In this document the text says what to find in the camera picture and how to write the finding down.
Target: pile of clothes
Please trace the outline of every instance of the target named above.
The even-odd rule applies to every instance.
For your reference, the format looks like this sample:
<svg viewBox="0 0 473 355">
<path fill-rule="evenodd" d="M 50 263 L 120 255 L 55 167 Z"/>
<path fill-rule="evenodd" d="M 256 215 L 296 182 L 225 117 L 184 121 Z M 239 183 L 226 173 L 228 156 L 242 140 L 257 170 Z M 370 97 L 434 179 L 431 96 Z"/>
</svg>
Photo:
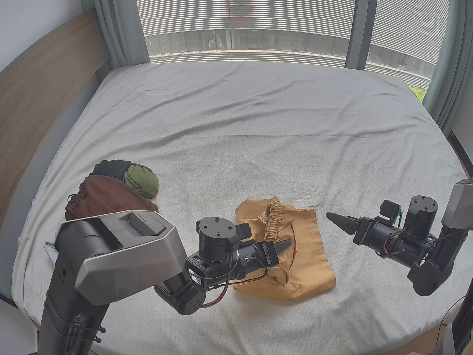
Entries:
<svg viewBox="0 0 473 355">
<path fill-rule="evenodd" d="M 147 199 L 156 197 L 159 180 L 154 172 L 128 160 L 103 160 L 68 197 L 65 218 L 79 218 L 123 210 L 157 210 Z"/>
</svg>

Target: curtain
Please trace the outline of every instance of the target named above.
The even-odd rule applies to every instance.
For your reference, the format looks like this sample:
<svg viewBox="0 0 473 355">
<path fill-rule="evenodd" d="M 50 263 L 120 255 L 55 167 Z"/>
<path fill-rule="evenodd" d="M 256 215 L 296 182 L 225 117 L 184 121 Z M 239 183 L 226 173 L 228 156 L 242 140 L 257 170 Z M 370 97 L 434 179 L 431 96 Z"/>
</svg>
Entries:
<svg viewBox="0 0 473 355">
<path fill-rule="evenodd" d="M 445 135 L 462 102 L 473 64 L 473 0 L 449 0 L 448 21 L 431 87 L 423 104 Z"/>
<path fill-rule="evenodd" d="M 149 63 L 136 0 L 80 0 L 85 11 L 95 8 L 110 53 L 110 68 Z"/>
</svg>

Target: headboard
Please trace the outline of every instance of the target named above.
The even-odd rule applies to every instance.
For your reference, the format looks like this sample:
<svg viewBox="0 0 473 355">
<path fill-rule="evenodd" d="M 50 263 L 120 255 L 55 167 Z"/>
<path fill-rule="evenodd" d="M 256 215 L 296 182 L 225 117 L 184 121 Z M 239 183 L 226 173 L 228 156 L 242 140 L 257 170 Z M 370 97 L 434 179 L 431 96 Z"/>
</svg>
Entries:
<svg viewBox="0 0 473 355">
<path fill-rule="evenodd" d="M 90 9 L 45 35 L 0 72 L 0 227 L 41 140 L 108 58 L 96 12 Z"/>
</svg>

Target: white cloth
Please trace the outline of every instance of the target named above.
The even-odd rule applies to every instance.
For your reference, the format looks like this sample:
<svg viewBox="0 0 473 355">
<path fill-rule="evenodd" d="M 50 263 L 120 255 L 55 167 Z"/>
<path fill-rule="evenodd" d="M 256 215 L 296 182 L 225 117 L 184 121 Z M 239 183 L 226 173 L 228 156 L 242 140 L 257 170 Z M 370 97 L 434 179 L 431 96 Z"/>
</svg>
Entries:
<svg viewBox="0 0 473 355">
<path fill-rule="evenodd" d="M 195 221 L 234 218 L 247 198 L 277 195 L 314 207 L 337 284 L 298 302 L 228 291 L 180 316 L 152 288 L 110 305 L 97 354 L 379 354 L 438 324 L 471 277 L 468 238 L 451 277 L 417 296 L 406 267 L 352 243 L 325 218 L 378 214 L 437 200 L 438 235 L 453 184 L 465 174 L 422 104 L 399 79 L 275 62 L 140 65 L 110 73 L 51 163 L 25 224 L 13 298 L 39 323 L 52 264 L 44 251 L 67 196 L 101 160 L 145 164 L 153 200 L 197 249 Z M 217 292 L 208 293 L 207 301 Z"/>
</svg>

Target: mattress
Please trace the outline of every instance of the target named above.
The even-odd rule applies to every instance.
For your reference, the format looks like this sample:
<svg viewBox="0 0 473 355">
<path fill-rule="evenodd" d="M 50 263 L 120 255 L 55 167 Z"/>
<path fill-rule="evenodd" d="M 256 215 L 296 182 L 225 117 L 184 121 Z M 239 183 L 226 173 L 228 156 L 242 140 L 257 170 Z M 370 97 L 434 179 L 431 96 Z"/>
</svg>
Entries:
<svg viewBox="0 0 473 355">
<path fill-rule="evenodd" d="M 13 299 L 39 325 L 54 241 L 68 195 L 101 160 L 155 171 L 153 200 L 187 253 L 195 222 L 235 219 L 245 199 L 275 195 L 315 208 L 336 286 L 301 301 L 229 290 L 215 307 L 180 316 L 152 288 L 110 305 L 97 354 L 379 354 L 438 324 L 466 293 L 468 238 L 451 277 L 418 296 L 408 269 L 377 257 L 325 218 L 378 214 L 437 200 L 438 235 L 454 183 L 465 174 L 444 135 L 400 79 L 276 62 L 145 64 L 111 72 L 69 132 L 32 203 L 19 239 Z M 208 293 L 211 301 L 218 291 Z"/>
</svg>

